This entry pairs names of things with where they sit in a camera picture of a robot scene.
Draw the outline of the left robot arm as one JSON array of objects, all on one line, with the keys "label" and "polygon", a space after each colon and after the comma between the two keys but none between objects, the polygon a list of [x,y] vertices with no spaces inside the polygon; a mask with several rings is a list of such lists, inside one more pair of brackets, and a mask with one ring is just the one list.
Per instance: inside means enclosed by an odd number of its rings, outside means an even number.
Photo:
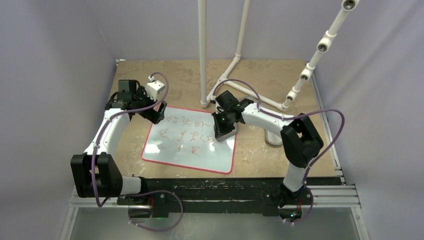
[{"label": "left robot arm", "polygon": [[122,79],[105,104],[102,123],[91,144],[70,160],[76,192],[80,198],[114,198],[129,195],[138,205],[146,203],[149,191],[142,177],[123,176],[114,157],[118,143],[133,116],[139,114],[153,124],[165,118],[167,103],[159,100],[166,86],[153,77],[142,86]]}]

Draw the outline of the white board with pink rim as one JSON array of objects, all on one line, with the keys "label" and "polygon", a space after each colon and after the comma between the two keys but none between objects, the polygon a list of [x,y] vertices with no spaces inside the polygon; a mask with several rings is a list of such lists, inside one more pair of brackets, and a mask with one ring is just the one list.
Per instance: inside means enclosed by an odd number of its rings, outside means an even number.
[{"label": "white board with pink rim", "polygon": [[233,170],[236,137],[215,139],[209,111],[166,107],[164,119],[152,124],[141,158],[148,162],[218,174]]}]

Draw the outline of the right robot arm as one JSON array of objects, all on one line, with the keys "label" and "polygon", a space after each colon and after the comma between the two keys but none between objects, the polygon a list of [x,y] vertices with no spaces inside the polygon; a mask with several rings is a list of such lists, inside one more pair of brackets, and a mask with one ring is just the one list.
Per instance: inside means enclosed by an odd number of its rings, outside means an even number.
[{"label": "right robot arm", "polygon": [[311,119],[304,114],[278,116],[275,112],[266,113],[257,102],[248,98],[238,100],[228,90],[211,102],[215,105],[212,116],[214,137],[218,142],[235,135],[238,124],[260,127],[280,136],[284,154],[289,161],[280,196],[288,204],[298,200],[307,168],[324,146]]}]

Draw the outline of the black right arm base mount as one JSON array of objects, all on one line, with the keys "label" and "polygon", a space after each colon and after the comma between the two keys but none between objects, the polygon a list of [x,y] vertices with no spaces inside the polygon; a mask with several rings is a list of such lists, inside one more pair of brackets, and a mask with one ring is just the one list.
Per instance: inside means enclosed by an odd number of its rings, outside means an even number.
[{"label": "black right arm base mount", "polygon": [[265,217],[281,217],[291,223],[306,217],[312,209],[314,198],[311,190],[303,185],[292,192],[282,183],[277,190],[263,193],[263,212]]}]

